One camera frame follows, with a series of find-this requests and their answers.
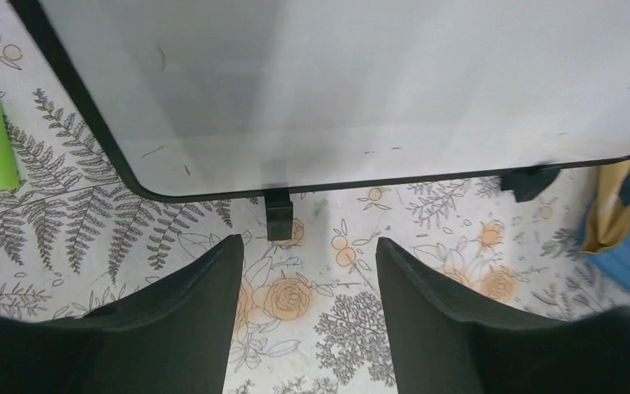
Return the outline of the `white whiteboard black frame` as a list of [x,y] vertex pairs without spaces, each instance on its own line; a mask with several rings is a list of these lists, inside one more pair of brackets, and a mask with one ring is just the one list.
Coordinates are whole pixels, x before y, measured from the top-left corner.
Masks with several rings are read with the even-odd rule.
[[14,1],[126,186],[186,203],[630,158],[630,1]]

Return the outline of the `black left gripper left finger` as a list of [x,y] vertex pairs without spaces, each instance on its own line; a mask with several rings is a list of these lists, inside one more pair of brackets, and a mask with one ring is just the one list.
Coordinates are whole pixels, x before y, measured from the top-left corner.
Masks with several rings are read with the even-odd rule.
[[83,317],[0,317],[0,393],[221,392],[243,257],[231,235]]

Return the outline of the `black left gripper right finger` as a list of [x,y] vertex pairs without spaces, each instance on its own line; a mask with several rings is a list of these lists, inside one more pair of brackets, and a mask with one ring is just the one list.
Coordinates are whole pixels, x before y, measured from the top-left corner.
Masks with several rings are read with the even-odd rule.
[[401,393],[630,393],[630,307],[573,321],[492,300],[393,240],[376,251]]

